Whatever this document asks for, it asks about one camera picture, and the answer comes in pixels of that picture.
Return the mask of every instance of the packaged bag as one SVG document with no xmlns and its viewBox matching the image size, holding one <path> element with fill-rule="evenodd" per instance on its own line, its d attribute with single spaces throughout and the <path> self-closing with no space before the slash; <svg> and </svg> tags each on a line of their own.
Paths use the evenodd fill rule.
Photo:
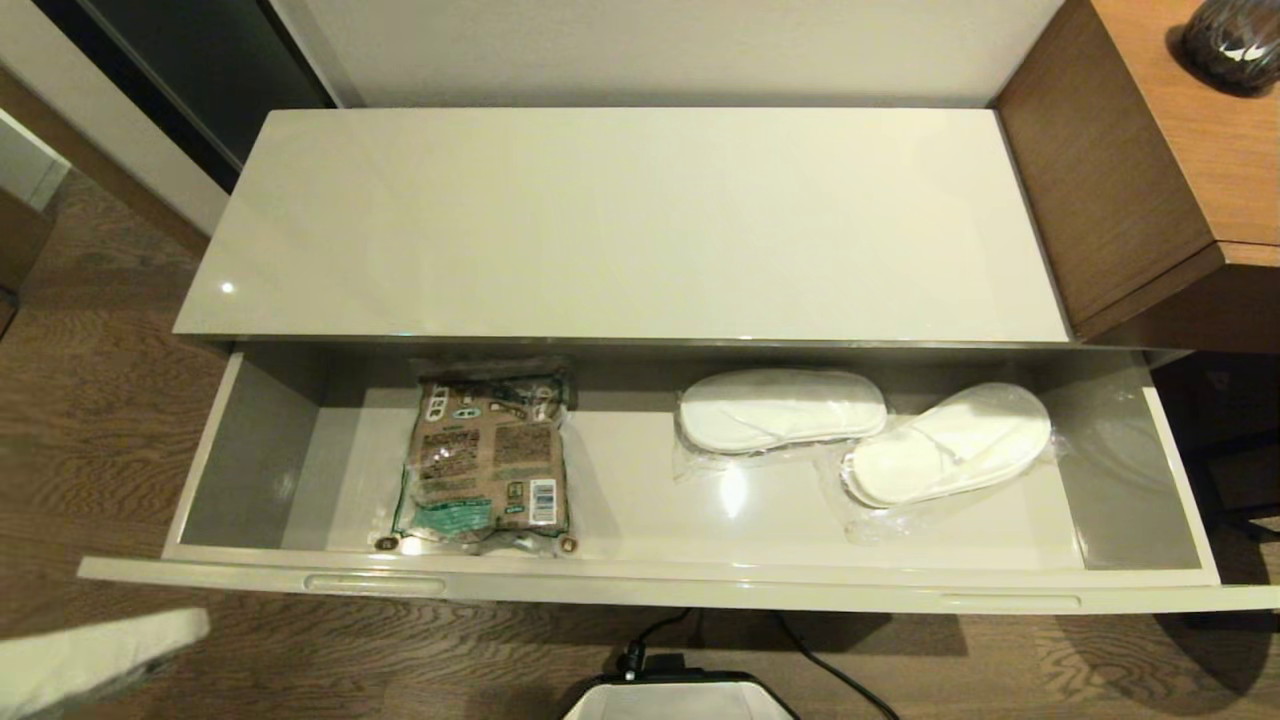
<svg viewBox="0 0 1280 720">
<path fill-rule="evenodd" d="M 396 533 L 479 543 L 498 530 L 568 529 L 558 359 L 424 365 Z"/>
</svg>

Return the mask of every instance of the white wall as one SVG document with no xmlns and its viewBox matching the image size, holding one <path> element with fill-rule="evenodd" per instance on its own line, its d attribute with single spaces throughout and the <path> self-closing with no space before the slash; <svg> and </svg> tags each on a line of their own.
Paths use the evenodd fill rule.
<svg viewBox="0 0 1280 720">
<path fill-rule="evenodd" d="M 273 0 L 347 106 L 983 106 L 1062 0 Z"/>
<path fill-rule="evenodd" d="M 0 0 L 0 64 L 174 210 L 214 232 L 227 193 L 31 0 Z"/>
<path fill-rule="evenodd" d="M 61 155 L 0 109 L 0 190 L 44 210 L 68 168 Z"/>
</svg>

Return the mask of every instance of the white slipper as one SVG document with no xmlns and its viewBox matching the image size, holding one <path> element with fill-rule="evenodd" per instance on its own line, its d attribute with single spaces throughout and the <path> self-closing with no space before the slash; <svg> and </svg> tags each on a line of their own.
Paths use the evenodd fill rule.
<svg viewBox="0 0 1280 720">
<path fill-rule="evenodd" d="M 1018 477 L 1051 434 L 1039 398 L 1018 386 L 983 383 L 858 443 L 841 462 L 841 479 L 872 507 L 956 495 Z"/>
<path fill-rule="evenodd" d="M 887 421 L 879 388 L 841 370 L 737 370 L 699 380 L 680 398 L 685 437 L 712 452 L 860 438 Z"/>
</svg>

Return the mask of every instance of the open drawer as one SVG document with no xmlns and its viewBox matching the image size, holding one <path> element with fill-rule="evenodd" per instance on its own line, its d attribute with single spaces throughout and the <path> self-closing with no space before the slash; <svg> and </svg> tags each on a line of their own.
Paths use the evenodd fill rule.
<svg viewBox="0 0 1280 720">
<path fill-rule="evenodd" d="M 529 354 L 530 346 L 467 346 Z M 1084 614 L 1280 607 L 1225 587 L 1160 400 L 1111 350 L 591 346 L 566 425 L 577 550 L 540 559 L 374 550 L 399 497 L 435 346 L 243 343 L 232 356 L 160 560 L 87 557 L 84 578 L 330 594 L 881 612 Z M 823 365 L 899 414 L 970 384 L 1024 384 L 1061 439 L 1043 462 L 925 532 L 851 544 L 817 468 L 673 480 L 676 392 L 742 366 Z"/>
</svg>

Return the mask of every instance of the wooden nightstand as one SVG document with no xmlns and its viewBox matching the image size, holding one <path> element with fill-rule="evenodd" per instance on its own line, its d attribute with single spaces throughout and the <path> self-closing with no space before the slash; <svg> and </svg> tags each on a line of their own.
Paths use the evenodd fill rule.
<svg viewBox="0 0 1280 720">
<path fill-rule="evenodd" d="M 1071 327 L 1280 352 L 1280 91 L 1175 59 L 1199 0 L 1068 0 L 996 101 Z"/>
</svg>

